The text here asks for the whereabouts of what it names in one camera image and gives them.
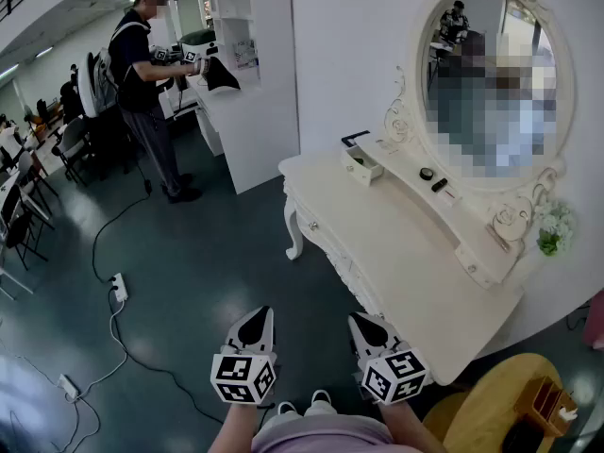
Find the person's light trousers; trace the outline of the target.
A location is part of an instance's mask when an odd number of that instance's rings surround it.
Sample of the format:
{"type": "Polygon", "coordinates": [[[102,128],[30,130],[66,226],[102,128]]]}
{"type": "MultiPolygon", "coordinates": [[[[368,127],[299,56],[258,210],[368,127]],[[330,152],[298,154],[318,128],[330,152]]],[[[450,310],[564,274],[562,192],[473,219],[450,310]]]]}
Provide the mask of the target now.
{"type": "Polygon", "coordinates": [[[283,414],[283,415],[276,414],[271,419],[271,425],[277,426],[277,425],[284,424],[284,423],[287,423],[290,421],[295,421],[295,420],[302,419],[302,418],[309,418],[311,416],[335,415],[337,413],[338,413],[337,410],[333,407],[328,408],[328,409],[318,409],[318,408],[308,407],[303,414],[300,414],[300,413],[297,413],[297,414],[289,413],[289,414],[283,414]]]}

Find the black cloth item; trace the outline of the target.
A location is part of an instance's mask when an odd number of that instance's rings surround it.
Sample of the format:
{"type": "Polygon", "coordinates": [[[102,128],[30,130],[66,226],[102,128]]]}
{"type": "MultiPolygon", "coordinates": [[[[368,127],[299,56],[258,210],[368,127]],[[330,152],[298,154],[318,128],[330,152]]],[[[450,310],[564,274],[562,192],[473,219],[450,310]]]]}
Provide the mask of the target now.
{"type": "Polygon", "coordinates": [[[219,88],[239,90],[241,88],[237,78],[216,57],[205,59],[204,69],[201,73],[207,83],[208,91],[213,92],[219,88]]]}

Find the pink upholstered stool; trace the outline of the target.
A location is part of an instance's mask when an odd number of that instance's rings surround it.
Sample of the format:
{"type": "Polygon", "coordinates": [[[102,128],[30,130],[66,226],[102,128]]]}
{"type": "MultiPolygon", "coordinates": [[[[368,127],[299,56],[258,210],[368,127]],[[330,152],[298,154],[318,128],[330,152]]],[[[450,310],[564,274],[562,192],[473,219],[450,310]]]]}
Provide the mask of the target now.
{"type": "Polygon", "coordinates": [[[590,302],[582,338],[594,350],[604,351],[604,289],[590,302]]]}

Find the person's right forearm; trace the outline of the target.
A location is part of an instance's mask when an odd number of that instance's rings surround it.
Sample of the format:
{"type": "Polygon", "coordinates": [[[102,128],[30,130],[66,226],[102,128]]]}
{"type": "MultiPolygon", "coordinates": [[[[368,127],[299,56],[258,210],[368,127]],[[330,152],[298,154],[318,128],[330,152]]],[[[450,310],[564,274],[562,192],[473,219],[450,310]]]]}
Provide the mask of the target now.
{"type": "Polygon", "coordinates": [[[379,410],[396,444],[421,453],[447,453],[444,445],[423,425],[406,401],[380,404],[379,410]]]}

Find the person's left forearm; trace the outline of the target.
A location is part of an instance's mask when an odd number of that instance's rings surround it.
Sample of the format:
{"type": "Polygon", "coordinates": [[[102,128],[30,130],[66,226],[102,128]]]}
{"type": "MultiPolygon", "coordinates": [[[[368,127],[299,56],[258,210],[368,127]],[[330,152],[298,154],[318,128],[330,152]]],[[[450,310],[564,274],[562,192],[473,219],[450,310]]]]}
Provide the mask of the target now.
{"type": "Polygon", "coordinates": [[[208,453],[251,453],[257,420],[256,405],[231,404],[208,453]]]}

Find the white shelving desk unit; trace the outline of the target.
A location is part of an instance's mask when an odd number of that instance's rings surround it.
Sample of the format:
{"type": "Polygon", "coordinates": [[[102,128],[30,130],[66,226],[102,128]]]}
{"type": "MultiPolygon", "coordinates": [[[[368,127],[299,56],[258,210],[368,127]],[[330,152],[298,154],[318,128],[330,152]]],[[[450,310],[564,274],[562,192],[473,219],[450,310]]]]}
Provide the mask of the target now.
{"type": "Polygon", "coordinates": [[[236,193],[278,176],[279,163],[300,152],[291,0],[209,0],[215,57],[238,81],[210,90],[200,77],[201,130],[224,154],[236,193]]]}

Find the green round cushion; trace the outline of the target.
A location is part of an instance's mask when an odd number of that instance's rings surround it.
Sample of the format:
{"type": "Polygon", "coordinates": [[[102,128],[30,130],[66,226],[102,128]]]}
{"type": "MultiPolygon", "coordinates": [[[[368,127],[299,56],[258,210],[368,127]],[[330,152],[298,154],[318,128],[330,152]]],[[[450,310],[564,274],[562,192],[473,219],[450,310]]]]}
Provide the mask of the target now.
{"type": "Polygon", "coordinates": [[[181,44],[187,44],[191,46],[199,46],[210,44],[216,41],[215,31],[211,28],[205,28],[197,30],[186,35],[183,35],[179,40],[181,44]]]}

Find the white desk drawer with knob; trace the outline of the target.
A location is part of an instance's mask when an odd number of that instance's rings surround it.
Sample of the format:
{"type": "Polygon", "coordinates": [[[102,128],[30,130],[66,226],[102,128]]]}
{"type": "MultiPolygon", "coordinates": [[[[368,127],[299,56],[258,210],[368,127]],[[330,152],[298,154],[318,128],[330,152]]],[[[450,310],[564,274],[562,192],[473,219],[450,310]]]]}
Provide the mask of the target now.
{"type": "Polygon", "coordinates": [[[322,225],[319,219],[291,196],[286,198],[284,215],[286,222],[292,226],[290,231],[294,242],[293,246],[286,252],[288,258],[295,260],[301,255],[302,243],[300,240],[302,237],[306,238],[324,251],[341,281],[354,295],[362,308],[369,314],[378,313],[377,304],[363,282],[361,270],[329,231],[328,227],[322,225]]]}

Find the grey office chair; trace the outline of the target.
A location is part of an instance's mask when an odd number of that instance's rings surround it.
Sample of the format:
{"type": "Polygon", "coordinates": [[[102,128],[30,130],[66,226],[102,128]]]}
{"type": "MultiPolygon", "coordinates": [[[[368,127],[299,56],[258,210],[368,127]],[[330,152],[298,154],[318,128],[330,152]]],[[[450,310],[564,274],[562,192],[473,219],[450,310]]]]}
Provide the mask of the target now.
{"type": "Polygon", "coordinates": [[[87,123],[82,117],[76,117],[64,126],[63,132],[52,148],[52,154],[60,159],[68,180],[87,187],[86,181],[76,168],[79,162],[89,165],[94,158],[92,145],[88,139],[87,123]]]}

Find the round wooden side table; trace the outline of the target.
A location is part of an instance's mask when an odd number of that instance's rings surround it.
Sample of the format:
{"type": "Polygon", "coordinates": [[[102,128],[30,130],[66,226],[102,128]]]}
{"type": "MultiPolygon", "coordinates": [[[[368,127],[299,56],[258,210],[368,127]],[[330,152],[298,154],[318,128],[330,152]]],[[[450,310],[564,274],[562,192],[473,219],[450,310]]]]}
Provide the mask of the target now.
{"type": "MultiPolygon", "coordinates": [[[[523,353],[495,365],[472,388],[442,399],[427,413],[423,423],[448,453],[501,453],[502,442],[511,427],[519,421],[528,421],[514,410],[514,404],[528,382],[537,377],[550,377],[562,386],[577,403],[578,417],[584,408],[595,404],[599,395],[593,372],[578,372],[563,381],[550,360],[523,353]]],[[[545,436],[537,453],[548,453],[554,443],[563,440],[571,443],[571,451],[581,450],[585,440],[569,435],[579,431],[574,425],[578,417],[564,436],[545,436]]]]}

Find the white artificial flower bunch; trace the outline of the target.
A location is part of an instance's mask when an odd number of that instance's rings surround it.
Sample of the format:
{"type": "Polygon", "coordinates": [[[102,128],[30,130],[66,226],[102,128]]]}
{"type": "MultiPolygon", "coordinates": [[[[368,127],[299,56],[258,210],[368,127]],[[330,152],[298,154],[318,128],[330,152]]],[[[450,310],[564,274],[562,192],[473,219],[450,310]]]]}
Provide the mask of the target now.
{"type": "Polygon", "coordinates": [[[545,201],[535,211],[539,225],[537,245],[547,257],[566,252],[574,238],[576,219],[573,210],[563,201],[545,201]]]}

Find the white dressing table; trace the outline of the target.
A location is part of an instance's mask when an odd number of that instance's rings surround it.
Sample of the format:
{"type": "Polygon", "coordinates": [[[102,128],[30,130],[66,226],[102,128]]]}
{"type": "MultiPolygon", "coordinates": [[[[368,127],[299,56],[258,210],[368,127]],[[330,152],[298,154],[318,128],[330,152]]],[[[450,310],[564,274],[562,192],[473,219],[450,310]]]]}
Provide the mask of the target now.
{"type": "Polygon", "coordinates": [[[518,305],[523,282],[544,261],[524,238],[547,193],[469,193],[434,170],[425,181],[405,153],[410,114],[407,65],[384,128],[356,139],[383,168],[369,187],[350,176],[339,155],[300,155],[279,164],[284,192],[326,225],[361,270],[378,313],[417,348],[432,379],[452,383],[492,340],[518,305]],[[387,155],[376,139],[400,151],[387,155]],[[431,186],[442,178],[461,199],[449,207],[431,186]],[[455,256],[462,244],[498,281],[469,277],[455,256]]]}

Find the oval white-framed mirror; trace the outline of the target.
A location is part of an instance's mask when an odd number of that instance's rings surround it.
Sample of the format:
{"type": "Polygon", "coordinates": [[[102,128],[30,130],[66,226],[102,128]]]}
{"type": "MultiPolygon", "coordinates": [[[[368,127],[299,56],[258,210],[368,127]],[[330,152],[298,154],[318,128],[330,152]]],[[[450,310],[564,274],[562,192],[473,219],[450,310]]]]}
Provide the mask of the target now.
{"type": "Polygon", "coordinates": [[[550,193],[575,111],[570,49],[543,0],[426,0],[405,153],[469,193],[550,193]]]}

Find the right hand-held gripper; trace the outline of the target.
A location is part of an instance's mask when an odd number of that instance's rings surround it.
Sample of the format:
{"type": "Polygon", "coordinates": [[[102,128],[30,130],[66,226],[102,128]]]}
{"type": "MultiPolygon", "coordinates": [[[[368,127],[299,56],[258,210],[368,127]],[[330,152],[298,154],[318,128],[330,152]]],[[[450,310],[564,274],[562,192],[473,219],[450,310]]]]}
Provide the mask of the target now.
{"type": "Polygon", "coordinates": [[[347,322],[353,353],[360,361],[370,359],[361,368],[364,392],[383,405],[406,401],[422,392],[428,383],[428,365],[417,348],[403,350],[407,343],[380,315],[351,312],[347,322]]]}

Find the brown wooden organizer box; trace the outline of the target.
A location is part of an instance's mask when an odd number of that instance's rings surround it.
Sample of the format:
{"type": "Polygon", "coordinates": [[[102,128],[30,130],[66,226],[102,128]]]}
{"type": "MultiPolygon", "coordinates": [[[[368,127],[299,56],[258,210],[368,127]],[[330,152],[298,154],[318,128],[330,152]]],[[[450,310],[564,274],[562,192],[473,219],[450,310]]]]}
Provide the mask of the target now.
{"type": "Polygon", "coordinates": [[[525,386],[514,410],[546,437],[562,437],[578,417],[579,407],[551,377],[536,377],[525,386]]]}

